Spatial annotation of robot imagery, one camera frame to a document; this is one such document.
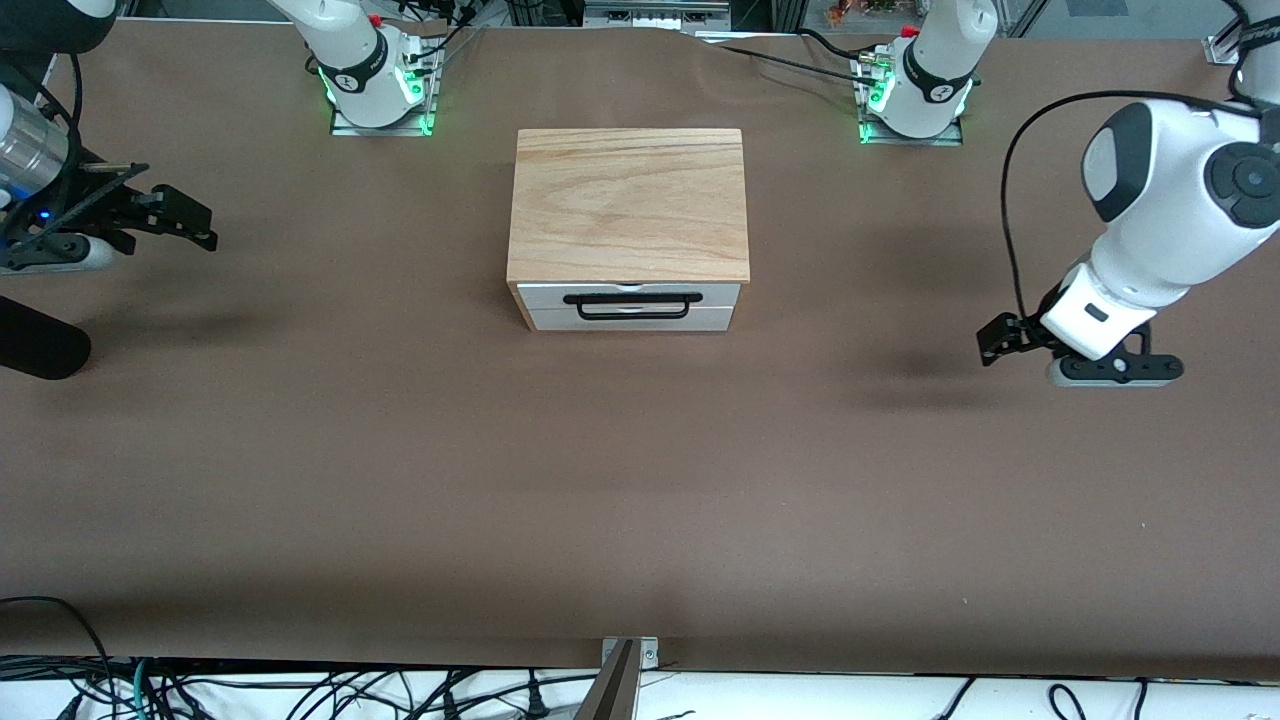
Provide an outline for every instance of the silver cylinder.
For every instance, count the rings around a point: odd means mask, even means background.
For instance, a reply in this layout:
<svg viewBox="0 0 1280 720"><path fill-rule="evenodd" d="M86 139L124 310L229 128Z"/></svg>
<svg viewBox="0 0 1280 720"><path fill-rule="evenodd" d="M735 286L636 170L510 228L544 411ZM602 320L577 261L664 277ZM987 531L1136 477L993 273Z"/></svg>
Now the silver cylinder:
<svg viewBox="0 0 1280 720"><path fill-rule="evenodd" d="M20 200L54 182L67 160L67 133L3 86L0 131L0 190Z"/></svg>

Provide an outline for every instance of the wooden box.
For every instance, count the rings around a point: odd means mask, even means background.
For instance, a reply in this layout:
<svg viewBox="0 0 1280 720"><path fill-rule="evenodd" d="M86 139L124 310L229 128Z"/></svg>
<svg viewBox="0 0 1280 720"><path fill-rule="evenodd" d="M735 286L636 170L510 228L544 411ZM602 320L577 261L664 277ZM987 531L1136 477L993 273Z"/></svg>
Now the wooden box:
<svg viewBox="0 0 1280 720"><path fill-rule="evenodd" d="M507 284L538 331L726 331L750 282L736 129L525 129Z"/></svg>

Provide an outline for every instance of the brown table surface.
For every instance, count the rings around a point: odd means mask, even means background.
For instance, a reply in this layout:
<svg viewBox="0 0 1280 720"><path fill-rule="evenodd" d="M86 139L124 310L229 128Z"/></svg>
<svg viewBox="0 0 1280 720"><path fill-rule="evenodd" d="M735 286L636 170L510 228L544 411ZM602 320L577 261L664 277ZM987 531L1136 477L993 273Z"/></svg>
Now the brown table surface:
<svg viewBox="0 0 1280 720"><path fill-rule="evenodd" d="M684 667L1280 674L1280 252L1160 316L1188 365L1162 391L983 369L973 337L1012 306L1016 126L1073 91L1220 97L1196 44L997 41L955 150L860 146L840 81L666 31L485 32L434 137L332 138L305 56L287 26L137 22L84 58L87 146L223 243L4 282L96 342L70 380L0 375L4 594L74 601L122 655L589 665L650 634ZM1101 229L1078 163L1119 105L1020 152L1032 301ZM524 328L539 127L742 128L727 334ZM90 650L5 614L0 652Z"/></svg>

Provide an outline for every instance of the drawer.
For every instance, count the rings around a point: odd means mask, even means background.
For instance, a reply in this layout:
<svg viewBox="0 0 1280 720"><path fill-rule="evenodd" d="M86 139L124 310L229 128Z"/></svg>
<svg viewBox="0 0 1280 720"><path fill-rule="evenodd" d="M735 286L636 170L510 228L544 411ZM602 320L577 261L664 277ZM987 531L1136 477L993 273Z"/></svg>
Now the drawer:
<svg viewBox="0 0 1280 720"><path fill-rule="evenodd" d="M689 306L732 307L737 304L739 283L518 283L516 290L526 310L575 310L575 296L590 296L600 304L617 296L617 305L634 304L636 296L690 296Z"/></svg>
<svg viewBox="0 0 1280 720"><path fill-rule="evenodd" d="M538 331L689 331L724 332L733 318L732 307L684 307L680 305L584 305L530 310Z"/></svg>

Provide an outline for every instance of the wooden lid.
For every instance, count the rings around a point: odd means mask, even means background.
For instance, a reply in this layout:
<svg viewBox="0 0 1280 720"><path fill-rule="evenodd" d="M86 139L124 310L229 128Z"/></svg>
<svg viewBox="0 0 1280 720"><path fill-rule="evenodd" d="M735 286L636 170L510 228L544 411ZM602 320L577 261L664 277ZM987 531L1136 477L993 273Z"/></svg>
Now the wooden lid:
<svg viewBox="0 0 1280 720"><path fill-rule="evenodd" d="M740 131L520 131L508 282L750 278Z"/></svg>

